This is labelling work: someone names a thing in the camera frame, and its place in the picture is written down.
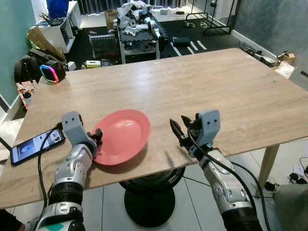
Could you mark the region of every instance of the gray wall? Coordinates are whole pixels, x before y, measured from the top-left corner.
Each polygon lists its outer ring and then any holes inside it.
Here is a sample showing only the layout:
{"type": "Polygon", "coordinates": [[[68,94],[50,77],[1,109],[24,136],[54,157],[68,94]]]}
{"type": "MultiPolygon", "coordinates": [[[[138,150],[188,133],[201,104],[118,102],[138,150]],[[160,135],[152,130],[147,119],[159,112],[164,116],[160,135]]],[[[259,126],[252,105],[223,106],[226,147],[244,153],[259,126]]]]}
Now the gray wall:
{"type": "Polygon", "coordinates": [[[14,63],[29,50],[27,31],[35,23],[31,0],[1,0],[0,94],[9,105],[17,97],[14,63]]]}
{"type": "Polygon", "coordinates": [[[307,0],[242,0],[234,30],[276,55],[294,53],[308,72],[307,0]]]}

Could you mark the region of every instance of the white cabinet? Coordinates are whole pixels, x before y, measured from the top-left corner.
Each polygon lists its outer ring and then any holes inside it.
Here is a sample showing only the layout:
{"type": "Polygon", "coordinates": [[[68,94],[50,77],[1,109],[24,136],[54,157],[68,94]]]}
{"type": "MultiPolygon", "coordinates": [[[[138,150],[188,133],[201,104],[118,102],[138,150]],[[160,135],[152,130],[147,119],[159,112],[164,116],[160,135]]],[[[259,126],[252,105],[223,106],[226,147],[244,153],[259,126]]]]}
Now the white cabinet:
{"type": "Polygon", "coordinates": [[[71,26],[77,26],[78,28],[81,25],[81,14],[77,1],[70,1],[67,11],[67,17],[64,19],[63,23],[58,26],[38,26],[45,38],[56,48],[62,48],[64,53],[69,53],[75,36],[71,26]],[[63,32],[66,32],[68,41],[65,42],[65,39],[62,35],[63,32]]]}

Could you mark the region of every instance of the pink plate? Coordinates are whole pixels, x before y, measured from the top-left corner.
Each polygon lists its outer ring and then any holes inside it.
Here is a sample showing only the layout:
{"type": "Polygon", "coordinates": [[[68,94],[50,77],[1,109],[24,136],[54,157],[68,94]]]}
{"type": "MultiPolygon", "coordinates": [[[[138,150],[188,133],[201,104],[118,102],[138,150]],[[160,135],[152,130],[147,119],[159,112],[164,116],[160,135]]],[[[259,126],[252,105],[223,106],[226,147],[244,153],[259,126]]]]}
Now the pink plate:
{"type": "Polygon", "coordinates": [[[133,158],[146,145],[151,130],[147,116],[132,109],[108,115],[92,133],[97,128],[103,132],[103,144],[94,161],[101,165],[118,165],[133,158]]]}

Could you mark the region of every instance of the teal wall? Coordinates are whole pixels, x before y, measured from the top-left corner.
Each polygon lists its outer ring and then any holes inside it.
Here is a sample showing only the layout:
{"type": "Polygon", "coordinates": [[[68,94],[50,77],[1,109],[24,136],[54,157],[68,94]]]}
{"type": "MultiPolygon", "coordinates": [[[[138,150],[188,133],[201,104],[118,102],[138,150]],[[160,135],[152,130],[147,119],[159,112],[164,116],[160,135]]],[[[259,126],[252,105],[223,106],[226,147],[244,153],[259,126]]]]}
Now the teal wall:
{"type": "Polygon", "coordinates": [[[0,6],[0,93],[12,105],[17,88],[14,63],[30,49],[27,36],[35,24],[31,0],[1,0],[0,6]]]}

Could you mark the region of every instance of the fan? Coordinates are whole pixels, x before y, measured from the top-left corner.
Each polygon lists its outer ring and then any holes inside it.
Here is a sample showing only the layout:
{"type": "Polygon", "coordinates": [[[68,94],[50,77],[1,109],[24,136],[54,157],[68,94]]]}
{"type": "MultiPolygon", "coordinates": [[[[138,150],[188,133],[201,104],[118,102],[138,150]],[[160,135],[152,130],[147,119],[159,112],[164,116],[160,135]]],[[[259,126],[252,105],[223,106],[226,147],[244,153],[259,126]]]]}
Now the fan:
{"type": "Polygon", "coordinates": [[[182,178],[185,167],[120,182],[126,189],[125,209],[138,225],[157,227],[172,215],[175,206],[173,187],[182,178]]]}

